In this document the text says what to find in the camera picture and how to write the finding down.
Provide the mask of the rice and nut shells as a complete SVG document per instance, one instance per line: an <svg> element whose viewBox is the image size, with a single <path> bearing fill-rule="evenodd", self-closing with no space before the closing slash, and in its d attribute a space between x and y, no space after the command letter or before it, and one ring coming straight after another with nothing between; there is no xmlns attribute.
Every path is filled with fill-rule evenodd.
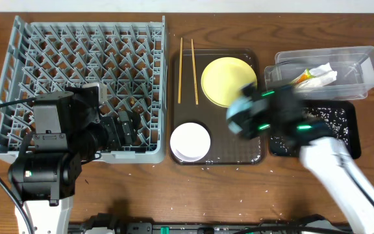
<svg viewBox="0 0 374 234"><path fill-rule="evenodd" d="M303 108L306 118L318 118L325 121L332 130L333 136L345 142L348 150L352 150L348 112L345 108L330 105L313 104ZM287 145L282 136L271 136L269 140L271 154L283 157L296 157L295 151Z"/></svg>

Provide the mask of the white paper napkin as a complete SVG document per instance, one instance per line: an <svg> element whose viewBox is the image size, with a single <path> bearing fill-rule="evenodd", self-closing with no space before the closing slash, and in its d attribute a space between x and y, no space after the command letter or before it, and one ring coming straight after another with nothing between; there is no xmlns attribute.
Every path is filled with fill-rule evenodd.
<svg viewBox="0 0 374 234"><path fill-rule="evenodd" d="M337 71L334 71L329 63L320 65L316 68L309 69L315 78L304 81L300 84L294 85L296 88L319 88L327 86L337 80Z"/></svg>

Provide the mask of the light blue bowl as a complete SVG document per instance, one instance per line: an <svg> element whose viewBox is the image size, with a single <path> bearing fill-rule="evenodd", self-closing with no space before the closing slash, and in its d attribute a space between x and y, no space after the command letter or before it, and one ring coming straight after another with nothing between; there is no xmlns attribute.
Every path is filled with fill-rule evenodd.
<svg viewBox="0 0 374 234"><path fill-rule="evenodd" d="M226 121L230 131L246 137L253 135L257 129L255 118L265 108L263 100L254 101L249 97L239 97L226 112Z"/></svg>

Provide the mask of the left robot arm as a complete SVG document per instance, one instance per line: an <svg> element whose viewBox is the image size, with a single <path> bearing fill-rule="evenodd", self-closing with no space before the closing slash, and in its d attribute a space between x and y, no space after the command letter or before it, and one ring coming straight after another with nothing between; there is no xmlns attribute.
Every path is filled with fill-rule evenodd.
<svg viewBox="0 0 374 234"><path fill-rule="evenodd" d="M135 143L140 115L123 110L115 117L102 116L104 98L98 86L35 97L35 130L23 139L8 171L26 233L67 233L82 166L94 161L98 151Z"/></svg>

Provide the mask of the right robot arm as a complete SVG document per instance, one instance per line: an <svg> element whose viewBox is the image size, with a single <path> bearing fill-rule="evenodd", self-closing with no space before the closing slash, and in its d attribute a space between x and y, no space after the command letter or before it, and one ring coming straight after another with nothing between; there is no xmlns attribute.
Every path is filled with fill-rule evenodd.
<svg viewBox="0 0 374 234"><path fill-rule="evenodd" d="M303 100L290 85L261 92L253 83L227 109L229 129L247 140L280 134L301 164L326 188L354 233L374 233L374 187L355 164L344 141L328 125L303 114Z"/></svg>

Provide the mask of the white pink bowl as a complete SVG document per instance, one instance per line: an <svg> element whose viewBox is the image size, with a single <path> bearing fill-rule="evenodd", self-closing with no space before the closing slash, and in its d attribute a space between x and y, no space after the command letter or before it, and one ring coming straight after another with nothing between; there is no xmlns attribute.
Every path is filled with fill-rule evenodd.
<svg viewBox="0 0 374 234"><path fill-rule="evenodd" d="M211 138L202 125L188 122L175 128L169 143L176 158L181 161L196 162L209 152Z"/></svg>

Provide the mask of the wooden chopstick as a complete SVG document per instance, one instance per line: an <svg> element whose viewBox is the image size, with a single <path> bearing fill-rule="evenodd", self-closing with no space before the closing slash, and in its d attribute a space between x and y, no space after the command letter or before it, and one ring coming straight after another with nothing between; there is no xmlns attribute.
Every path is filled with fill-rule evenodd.
<svg viewBox="0 0 374 234"><path fill-rule="evenodd" d="M182 93L182 56L183 56L183 38L180 40L179 50L179 78L178 78L178 96L177 103L181 104L181 93Z"/></svg>
<svg viewBox="0 0 374 234"><path fill-rule="evenodd" d="M195 64L195 50L194 50L193 39L191 39L191 52L192 52L192 69L193 69L193 85L194 85L195 104L198 105L199 104L199 98L198 98L197 72L196 72L196 64Z"/></svg>

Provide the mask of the green orange snack wrapper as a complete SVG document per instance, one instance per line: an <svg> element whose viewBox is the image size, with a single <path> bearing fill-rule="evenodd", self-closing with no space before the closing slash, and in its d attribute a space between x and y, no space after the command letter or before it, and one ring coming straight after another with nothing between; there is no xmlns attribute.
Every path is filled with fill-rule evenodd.
<svg viewBox="0 0 374 234"><path fill-rule="evenodd" d="M316 76L315 75L312 75L310 73L310 70L309 69L306 69L300 76L298 76L297 78L295 78L294 80L291 81L291 84L292 85L298 85L304 81L307 81L309 79L312 79L312 78L315 78Z"/></svg>

